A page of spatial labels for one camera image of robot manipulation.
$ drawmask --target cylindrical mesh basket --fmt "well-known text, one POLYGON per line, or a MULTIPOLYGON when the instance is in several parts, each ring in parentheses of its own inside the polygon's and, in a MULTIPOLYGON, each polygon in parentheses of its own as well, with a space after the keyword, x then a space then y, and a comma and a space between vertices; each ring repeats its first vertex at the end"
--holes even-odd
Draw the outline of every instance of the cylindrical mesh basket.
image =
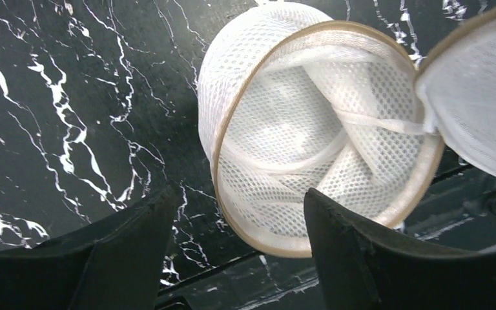
POLYGON ((250 245, 310 257, 314 187, 392 227, 443 150, 426 134, 415 68, 392 39, 297 3, 269 3, 216 36, 198 80, 199 133, 218 203, 250 245))

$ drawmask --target white fabric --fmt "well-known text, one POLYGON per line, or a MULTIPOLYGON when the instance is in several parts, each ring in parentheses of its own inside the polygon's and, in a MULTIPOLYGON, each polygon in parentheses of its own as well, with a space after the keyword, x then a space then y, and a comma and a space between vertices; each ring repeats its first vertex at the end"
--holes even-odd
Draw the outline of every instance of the white fabric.
POLYGON ((496 20, 435 59, 418 79, 417 94, 448 146, 496 176, 496 20))
POLYGON ((212 177, 222 207, 266 247, 310 251, 302 205, 310 187, 389 224, 433 173, 439 138, 423 131, 413 65, 361 33, 328 29, 281 46, 233 111, 243 83, 273 47, 329 20, 297 3, 250 9, 217 35, 201 68, 199 133, 212 168, 219 159, 212 177))

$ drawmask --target mesh laundry bag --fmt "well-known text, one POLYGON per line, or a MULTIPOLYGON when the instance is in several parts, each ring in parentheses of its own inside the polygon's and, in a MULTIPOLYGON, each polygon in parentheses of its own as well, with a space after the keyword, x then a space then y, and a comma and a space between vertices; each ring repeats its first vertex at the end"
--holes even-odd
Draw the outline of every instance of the mesh laundry bag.
POLYGON ((233 19, 198 81, 201 144, 233 229, 263 252, 310 256, 310 187, 392 227, 428 188, 442 136, 496 175, 496 10, 451 38, 417 72, 388 36, 310 6, 233 19))

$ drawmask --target white strap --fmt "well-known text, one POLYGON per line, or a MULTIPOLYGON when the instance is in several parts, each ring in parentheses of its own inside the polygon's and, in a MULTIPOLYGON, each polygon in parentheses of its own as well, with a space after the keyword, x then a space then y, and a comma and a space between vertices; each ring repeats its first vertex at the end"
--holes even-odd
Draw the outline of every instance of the white strap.
POLYGON ((297 172, 309 167, 314 167, 316 165, 321 165, 331 161, 337 157, 339 151, 345 147, 348 141, 349 137, 347 136, 345 130, 342 129, 336 138, 334 138, 334 140, 332 140, 332 142, 318 154, 306 160, 296 163, 289 163, 286 165, 264 163, 246 156, 245 153, 238 148, 237 144, 232 139, 228 138, 227 135, 225 135, 223 139, 222 147, 227 148, 227 151, 233 154, 236 159, 242 161, 252 169, 258 169, 259 171, 268 174, 296 174, 297 172))
POLYGON ((339 110, 336 107, 333 108, 338 117, 341 119, 341 122, 343 123, 361 126, 381 127, 401 134, 412 134, 418 136, 427 133, 433 133, 426 130, 428 126, 425 123, 415 123, 412 121, 404 121, 401 119, 379 119, 373 118, 371 116, 339 110))

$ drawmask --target black marble surface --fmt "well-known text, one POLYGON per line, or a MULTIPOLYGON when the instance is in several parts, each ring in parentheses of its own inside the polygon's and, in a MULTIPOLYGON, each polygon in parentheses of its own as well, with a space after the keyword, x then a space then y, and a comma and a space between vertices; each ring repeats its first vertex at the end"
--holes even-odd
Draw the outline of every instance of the black marble surface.
MULTIPOLYGON (((163 285, 253 253, 213 197, 196 79, 219 29, 262 2, 0 0, 0 250, 33 247, 170 183, 184 203, 163 285)), ((496 5, 297 2, 383 31, 416 64, 463 20, 496 5)), ((465 164, 446 150, 437 177, 465 164)))

